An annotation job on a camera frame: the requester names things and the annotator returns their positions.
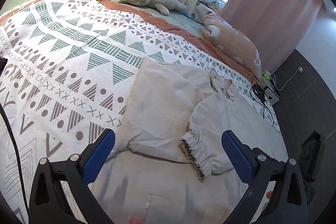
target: pink curtain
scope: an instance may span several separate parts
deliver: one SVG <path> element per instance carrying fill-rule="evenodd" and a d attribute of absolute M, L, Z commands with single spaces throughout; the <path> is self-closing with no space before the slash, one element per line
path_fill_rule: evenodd
<path fill-rule="evenodd" d="M 229 0 L 220 16 L 256 45 L 263 70 L 274 72 L 315 20 L 322 0 Z"/>

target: patterned blanket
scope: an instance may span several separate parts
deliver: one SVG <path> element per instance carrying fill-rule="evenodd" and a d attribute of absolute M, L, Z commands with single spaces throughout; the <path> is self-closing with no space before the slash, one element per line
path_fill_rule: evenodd
<path fill-rule="evenodd" d="M 81 153 L 104 128 L 118 137 L 143 57 L 215 67 L 263 115 L 263 108 L 249 98 L 250 84 L 237 72 L 182 37 L 96 0 L 42 0 L 21 9 L 0 26 L 0 56 L 8 59 L 0 77 L 0 102 L 20 151 L 28 200 L 40 158 L 58 161 Z M 272 122 L 267 111 L 265 116 Z M 66 183 L 63 187 L 76 217 L 82 219 Z M 0 191 L 27 223 L 14 149 L 3 124 Z"/>

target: metal screw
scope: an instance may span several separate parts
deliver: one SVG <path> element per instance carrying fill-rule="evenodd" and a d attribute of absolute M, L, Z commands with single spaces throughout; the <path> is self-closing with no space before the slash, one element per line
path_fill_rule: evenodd
<path fill-rule="evenodd" d="M 78 159 L 79 159 L 79 155 L 78 154 L 73 154 L 73 155 L 70 156 L 70 160 L 72 160 L 72 161 L 76 161 Z"/>
<path fill-rule="evenodd" d="M 47 159 L 46 158 L 40 159 L 40 164 L 46 164 L 46 163 L 47 163 Z"/>
<path fill-rule="evenodd" d="M 266 160 L 266 156 L 263 155 L 263 154 L 260 154 L 260 155 L 258 155 L 258 160 L 265 161 Z"/>
<path fill-rule="evenodd" d="M 294 160 L 294 159 L 290 159 L 290 160 L 289 160 L 289 163 L 290 163 L 291 165 L 296 165 L 296 160 Z"/>

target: black cable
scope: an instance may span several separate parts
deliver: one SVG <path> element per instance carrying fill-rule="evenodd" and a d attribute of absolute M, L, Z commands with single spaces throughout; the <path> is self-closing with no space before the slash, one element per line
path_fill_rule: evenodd
<path fill-rule="evenodd" d="M 13 131 L 12 131 L 11 125 L 10 125 L 10 123 L 8 121 L 6 113 L 3 110 L 1 104 L 0 104 L 0 114 L 1 114 L 1 116 L 2 116 L 2 118 L 4 120 L 4 122 L 5 122 L 5 125 L 7 127 L 8 133 L 9 133 L 10 138 L 12 140 L 12 144 L 14 146 L 15 155 L 16 155 L 16 161 L 17 161 L 17 168 L 19 170 L 19 177 L 20 177 L 20 182 L 21 182 L 23 201 L 25 203 L 26 211 L 27 211 L 27 214 L 28 214 L 29 209 L 28 209 L 28 203 L 27 203 L 27 198 L 26 198 L 25 186 L 23 184 L 23 176 L 22 176 L 22 169 L 21 169 L 20 154 L 19 154 L 19 150 L 18 150 L 17 145 L 16 145 L 16 141 L 15 141 L 15 138 L 14 138 L 14 135 L 13 135 Z"/>
<path fill-rule="evenodd" d="M 253 91 L 254 95 L 262 102 L 258 102 L 252 95 L 251 91 Z M 271 114 L 271 117 L 272 117 L 272 120 L 273 120 L 273 124 L 272 126 L 274 126 L 274 118 L 273 118 L 273 115 L 271 113 L 271 111 L 269 110 L 269 108 L 266 106 L 266 102 L 267 102 L 267 97 L 266 97 L 266 94 L 265 94 L 265 89 L 261 86 L 261 85 L 258 85 L 258 82 L 256 80 L 256 78 L 252 78 L 251 80 L 251 88 L 250 88 L 250 96 L 251 98 L 256 101 L 259 105 L 263 106 L 263 119 L 265 119 L 265 108 L 267 108 L 268 112 Z"/>

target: orange blanket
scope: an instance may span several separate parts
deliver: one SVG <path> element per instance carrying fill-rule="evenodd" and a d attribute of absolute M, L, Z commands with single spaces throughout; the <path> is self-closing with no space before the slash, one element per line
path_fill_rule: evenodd
<path fill-rule="evenodd" d="M 36 3 L 38 1 L 40 1 L 40 0 L 33 0 L 29 4 L 27 4 L 25 6 L 22 6 L 18 9 L 15 9 L 15 10 L 11 11 L 10 13 L 4 15 L 3 17 L 0 18 L 0 24 L 3 24 L 10 16 L 17 13 L 20 9 L 23 9 L 24 7 L 29 6 L 31 3 Z M 181 27 L 178 27 L 176 25 L 172 25 L 172 24 L 168 23 L 163 18 L 155 17 L 145 10 L 137 10 L 137 9 L 131 7 L 131 6 L 121 4 L 121 3 L 117 3 L 117 2 L 114 2 L 114 1 L 108 1 L 108 0 L 97 0 L 97 1 L 100 2 L 102 5 L 104 5 L 105 7 L 111 9 L 111 10 L 122 10 L 122 11 L 125 11 L 125 12 L 130 12 L 130 13 L 137 14 L 137 15 L 141 16 L 146 22 L 156 26 L 157 28 L 161 29 L 162 31 L 173 33 L 173 34 L 176 34 L 176 35 L 179 35 L 179 36 L 183 37 L 185 40 L 187 40 L 190 44 L 197 47 L 199 50 L 201 50 L 203 52 L 206 52 L 207 54 L 209 54 L 212 57 L 218 59 L 219 61 L 223 62 L 224 64 L 226 64 L 227 66 L 229 66 L 233 70 L 240 73 L 248 81 L 251 82 L 252 78 L 254 78 L 254 75 L 250 71 L 248 71 L 247 69 L 245 69 L 244 67 L 242 67 L 241 65 L 236 63 L 231 58 L 227 57 L 220 50 L 215 48 L 211 44 L 211 42 L 209 42 L 208 40 L 206 40 L 204 38 L 196 37 L 196 36 L 192 35 L 191 33 L 189 33 L 188 31 L 186 31 L 185 29 L 183 29 Z"/>

